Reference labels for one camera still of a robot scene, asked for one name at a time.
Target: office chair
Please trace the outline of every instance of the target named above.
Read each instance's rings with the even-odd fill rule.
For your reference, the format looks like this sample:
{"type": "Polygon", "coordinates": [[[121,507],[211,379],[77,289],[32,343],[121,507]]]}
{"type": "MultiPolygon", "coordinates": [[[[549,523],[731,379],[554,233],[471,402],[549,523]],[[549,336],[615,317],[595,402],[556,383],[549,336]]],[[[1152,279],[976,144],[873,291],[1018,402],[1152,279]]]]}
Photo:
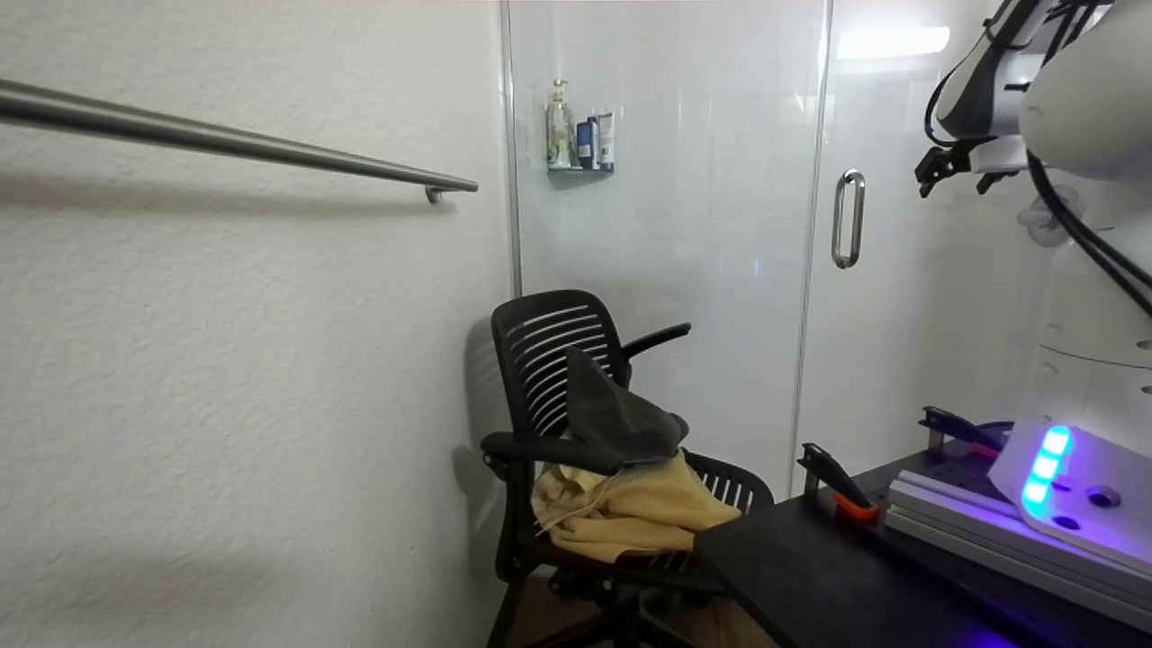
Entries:
{"type": "MultiPolygon", "coordinates": [[[[539,533],[527,497],[533,475],[544,465],[577,465],[587,472],[622,472],[631,465],[604,460],[587,445],[566,439],[568,433],[568,351],[591,358],[615,387],[631,383],[631,361],[651,346],[686,336],[686,323],[643,336],[620,346],[615,323],[599,298],[591,291],[539,291],[511,298],[491,310],[491,346],[505,373],[505,397],[511,412],[511,433],[481,439],[484,465],[505,480],[505,531],[495,545],[495,577],[508,585],[500,617],[489,635],[489,648],[505,648],[514,627],[514,607],[526,580],[549,567],[548,586],[556,598],[587,598],[599,606],[599,617],[549,635],[544,645],[662,645],[686,648],[676,629],[656,617],[656,598],[721,598],[723,586],[695,562],[691,550],[673,553],[622,553],[615,567],[561,550],[539,533]]],[[[753,472],[686,454],[686,465],[711,490],[717,499],[742,514],[770,505],[770,490],[753,472]]]]}

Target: black surface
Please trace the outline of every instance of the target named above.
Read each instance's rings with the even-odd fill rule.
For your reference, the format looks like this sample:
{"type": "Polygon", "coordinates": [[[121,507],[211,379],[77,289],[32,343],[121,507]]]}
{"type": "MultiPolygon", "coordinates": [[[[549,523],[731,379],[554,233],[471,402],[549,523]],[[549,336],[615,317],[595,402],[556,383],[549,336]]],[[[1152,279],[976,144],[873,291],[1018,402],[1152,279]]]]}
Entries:
{"type": "MultiPolygon", "coordinates": [[[[859,475],[883,499],[898,469],[989,490],[982,454],[919,454],[859,475]]],[[[919,540],[887,540],[826,523],[803,499],[697,537],[697,557],[782,645],[1152,645],[1121,622],[1033,591],[919,540]]]]}

